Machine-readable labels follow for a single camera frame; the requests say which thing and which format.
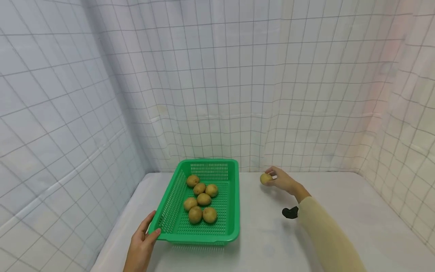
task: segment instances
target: tabletop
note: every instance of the tabletop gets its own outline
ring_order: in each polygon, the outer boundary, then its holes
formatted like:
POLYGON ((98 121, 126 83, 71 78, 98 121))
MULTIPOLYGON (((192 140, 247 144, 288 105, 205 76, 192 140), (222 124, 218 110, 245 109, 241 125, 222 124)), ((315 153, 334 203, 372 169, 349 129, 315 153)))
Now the tabletop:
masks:
MULTIPOLYGON (((283 208, 291 195, 262 186, 261 173, 240 173, 240 235, 225 247, 158 241, 148 271, 322 271, 310 238, 283 208)), ((291 173, 337 221, 368 271, 433 271, 435 258, 361 176, 291 173)), ((147 174, 118 219, 91 271, 122 271, 130 237, 158 207, 172 173, 147 174)))

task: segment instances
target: wall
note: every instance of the wall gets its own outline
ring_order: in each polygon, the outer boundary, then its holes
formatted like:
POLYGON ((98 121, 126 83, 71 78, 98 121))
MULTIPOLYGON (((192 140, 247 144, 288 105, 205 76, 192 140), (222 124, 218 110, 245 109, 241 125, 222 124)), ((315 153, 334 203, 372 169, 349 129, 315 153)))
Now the wall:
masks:
POLYGON ((398 0, 92 1, 161 171, 234 158, 241 171, 357 171, 398 0))
POLYGON ((0 2, 0 272, 89 270, 150 170, 104 62, 79 0, 0 2))
POLYGON ((435 2, 398 10, 403 15, 394 17, 389 35, 404 42, 384 83, 372 89, 377 110, 359 174, 435 254, 435 2))

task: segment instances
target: green plastic basket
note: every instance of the green plastic basket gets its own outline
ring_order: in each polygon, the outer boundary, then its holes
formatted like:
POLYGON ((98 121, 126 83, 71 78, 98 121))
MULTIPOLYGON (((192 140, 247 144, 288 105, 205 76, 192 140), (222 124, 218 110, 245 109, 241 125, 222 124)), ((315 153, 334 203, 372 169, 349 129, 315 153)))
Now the green plastic basket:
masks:
POLYGON ((181 161, 163 195, 149 232, 157 228, 162 230, 158 240, 174 244, 226 245, 234 241, 240 232, 237 161, 228 159, 181 161), (209 205, 217 212, 217 220, 213 224, 208 224, 204 220, 197 225, 189 222, 183 203, 188 197, 194 197, 193 189, 186 185, 187 177, 190 175, 197 175, 200 182, 206 185, 213 183, 218 187, 218 195, 212 198, 209 205))

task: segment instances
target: small potato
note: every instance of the small potato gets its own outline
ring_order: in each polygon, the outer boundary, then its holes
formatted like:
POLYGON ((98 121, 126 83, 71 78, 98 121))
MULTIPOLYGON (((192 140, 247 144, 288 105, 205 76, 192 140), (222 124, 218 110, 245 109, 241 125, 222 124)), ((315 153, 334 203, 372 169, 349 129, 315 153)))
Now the small potato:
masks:
POLYGON ((195 187, 193 187, 193 194, 194 195, 199 195, 204 193, 205 191, 205 184, 200 182, 198 184, 195 185, 195 187))
POLYGON ((218 218, 218 213, 214 208, 207 207, 202 211, 202 218, 204 218, 204 221, 211 224, 214 223, 218 218))
POLYGON ((218 194, 218 187, 214 184, 209 184, 205 189, 205 193, 210 197, 215 197, 218 194))
POLYGON ((198 206, 198 202, 195 198, 188 198, 184 201, 184 209, 188 212, 190 209, 192 209, 195 206, 198 206))
POLYGON ((269 174, 263 173, 260 176, 260 181, 263 185, 266 185, 269 181, 271 181, 273 177, 269 174))
POLYGON ((200 207, 195 206, 189 211, 189 221, 192 224, 198 224, 202 219, 202 210, 200 207))
POLYGON ((187 180, 186 180, 186 184, 190 187, 193 188, 195 187, 196 184, 199 183, 199 177, 195 176, 195 175, 190 175, 187 180))
POLYGON ((209 195, 202 193, 199 194, 199 196, 196 198, 196 201, 198 201, 198 204, 201 206, 207 206, 211 203, 211 198, 209 195))

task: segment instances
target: sleeve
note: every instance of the sleeve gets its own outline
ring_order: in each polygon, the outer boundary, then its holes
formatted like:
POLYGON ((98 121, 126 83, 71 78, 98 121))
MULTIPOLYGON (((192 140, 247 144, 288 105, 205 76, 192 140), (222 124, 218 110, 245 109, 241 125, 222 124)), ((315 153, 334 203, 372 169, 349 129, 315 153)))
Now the sleeve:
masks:
POLYGON ((314 198, 300 202, 298 220, 310 236, 325 272, 366 271, 346 234, 314 198))

